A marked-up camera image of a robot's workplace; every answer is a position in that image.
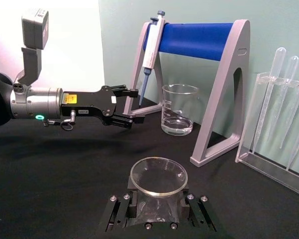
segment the black table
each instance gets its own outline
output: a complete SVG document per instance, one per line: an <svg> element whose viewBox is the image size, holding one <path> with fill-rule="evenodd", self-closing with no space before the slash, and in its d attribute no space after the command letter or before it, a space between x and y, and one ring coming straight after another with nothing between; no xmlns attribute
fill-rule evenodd
<svg viewBox="0 0 299 239"><path fill-rule="evenodd" d="M167 135L160 113L131 130L89 118L78 118L71 132L11 120L0 127L0 239L97 238L109 195L122 195L131 166L148 156L181 163L190 191L208 196L235 238L299 239L299 195L235 163L236 149L195 167L189 158L198 132L196 124L187 136Z"/></svg>

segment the yellow label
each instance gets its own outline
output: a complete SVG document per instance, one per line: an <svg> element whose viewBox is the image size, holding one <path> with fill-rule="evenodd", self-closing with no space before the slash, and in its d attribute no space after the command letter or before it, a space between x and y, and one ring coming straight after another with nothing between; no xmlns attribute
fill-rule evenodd
<svg viewBox="0 0 299 239"><path fill-rule="evenodd" d="M78 95L65 94L64 104L76 104L78 102Z"/></svg>

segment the robotic arm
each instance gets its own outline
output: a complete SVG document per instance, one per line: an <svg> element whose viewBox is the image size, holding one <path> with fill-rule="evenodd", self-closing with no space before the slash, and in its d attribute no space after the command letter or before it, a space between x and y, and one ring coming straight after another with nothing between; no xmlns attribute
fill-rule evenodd
<svg viewBox="0 0 299 239"><path fill-rule="evenodd" d="M138 90L125 85L103 86L97 92L63 92L61 88L32 87L41 72L41 50L48 40L49 13L39 9L22 17L24 70L14 82L0 72L0 125L10 119L38 119L44 126L59 125L72 130L76 117L97 117L104 125L131 128L143 123L144 116L127 116L115 112L116 98L136 98Z"/></svg>

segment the wall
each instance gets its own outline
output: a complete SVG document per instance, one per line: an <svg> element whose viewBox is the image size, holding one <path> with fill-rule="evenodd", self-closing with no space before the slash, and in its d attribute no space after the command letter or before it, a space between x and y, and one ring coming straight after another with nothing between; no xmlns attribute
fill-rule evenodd
<svg viewBox="0 0 299 239"><path fill-rule="evenodd" d="M299 56L299 1L288 0L99 0L102 28L104 75L107 84L129 84L141 27L157 10L169 22L251 22L248 101L256 74L270 70L275 50L283 46ZM200 122L218 67L217 62L162 54L165 83L183 82L200 88L196 121ZM156 100L151 76L145 97ZM233 87L221 104L214 131L228 136L232 117Z"/></svg>
<svg viewBox="0 0 299 239"><path fill-rule="evenodd" d="M99 90L104 72L97 1L1 0L0 70L14 80L23 69L21 16L29 8L49 11L49 39L42 51L40 77L33 85Z"/></svg>

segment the green indicator light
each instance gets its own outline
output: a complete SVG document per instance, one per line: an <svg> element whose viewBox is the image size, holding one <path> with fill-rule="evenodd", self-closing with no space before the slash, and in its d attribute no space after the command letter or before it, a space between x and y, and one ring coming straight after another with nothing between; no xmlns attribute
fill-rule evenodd
<svg viewBox="0 0 299 239"><path fill-rule="evenodd" d="M35 118L38 120L44 120L44 116L42 116L42 115L37 115Z"/></svg>

